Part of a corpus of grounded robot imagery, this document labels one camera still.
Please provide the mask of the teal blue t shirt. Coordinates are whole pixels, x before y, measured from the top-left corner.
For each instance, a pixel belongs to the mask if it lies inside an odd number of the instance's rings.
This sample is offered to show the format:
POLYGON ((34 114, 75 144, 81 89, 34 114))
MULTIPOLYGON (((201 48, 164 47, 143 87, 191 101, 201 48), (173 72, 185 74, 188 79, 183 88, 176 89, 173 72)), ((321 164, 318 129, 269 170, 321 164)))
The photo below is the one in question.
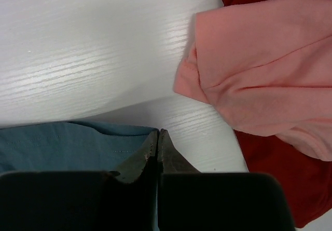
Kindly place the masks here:
POLYGON ((155 129, 95 121, 1 129, 1 172, 112 171, 155 129))

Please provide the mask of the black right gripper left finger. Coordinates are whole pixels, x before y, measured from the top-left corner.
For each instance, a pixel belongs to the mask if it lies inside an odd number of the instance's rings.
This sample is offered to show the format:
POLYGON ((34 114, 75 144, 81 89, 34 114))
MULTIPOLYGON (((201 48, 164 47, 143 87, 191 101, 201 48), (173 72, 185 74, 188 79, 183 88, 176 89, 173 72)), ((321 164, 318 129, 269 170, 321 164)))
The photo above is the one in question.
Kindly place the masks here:
POLYGON ((159 132, 111 171, 1 175, 1 230, 154 230, 159 132))

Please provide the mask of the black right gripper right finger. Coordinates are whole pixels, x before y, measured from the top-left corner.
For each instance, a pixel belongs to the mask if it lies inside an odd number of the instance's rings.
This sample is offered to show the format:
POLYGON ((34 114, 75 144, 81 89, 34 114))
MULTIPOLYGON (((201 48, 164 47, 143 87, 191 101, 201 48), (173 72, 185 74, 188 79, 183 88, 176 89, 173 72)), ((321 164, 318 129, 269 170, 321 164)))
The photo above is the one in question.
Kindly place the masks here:
POLYGON ((279 182, 264 173, 198 171, 168 131, 158 141, 160 230, 294 230, 279 182))

